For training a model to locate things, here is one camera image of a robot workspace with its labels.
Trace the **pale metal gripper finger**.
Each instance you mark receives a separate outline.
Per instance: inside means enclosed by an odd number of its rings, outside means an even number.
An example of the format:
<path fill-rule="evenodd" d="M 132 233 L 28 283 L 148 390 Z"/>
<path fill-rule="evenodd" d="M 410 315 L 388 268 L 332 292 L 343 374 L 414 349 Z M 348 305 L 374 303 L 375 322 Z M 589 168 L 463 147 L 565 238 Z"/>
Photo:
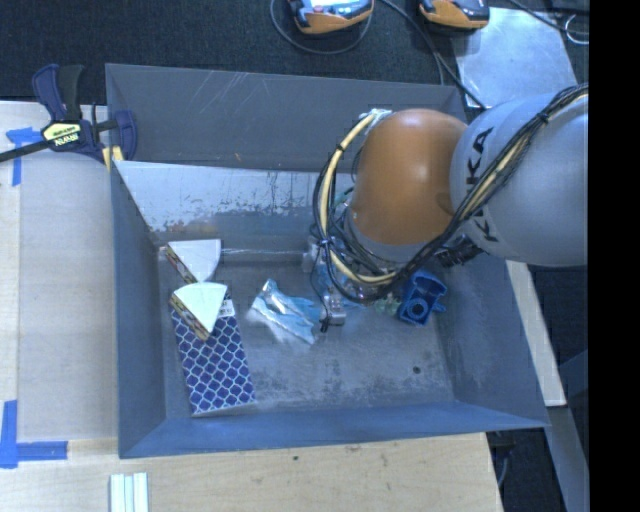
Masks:
<path fill-rule="evenodd" d="M 267 308 L 257 296 L 250 307 L 247 318 L 269 327 L 281 340 L 296 338 L 313 345 L 330 326 L 341 326 L 346 321 L 345 305 L 321 305 L 319 319 L 306 319 L 297 315 L 279 314 Z"/>
<path fill-rule="evenodd" d="M 258 297 L 268 309 L 276 313 L 297 315 L 306 319 L 320 318 L 320 309 L 312 300 L 286 295 L 274 279 L 268 279 L 264 283 Z"/>

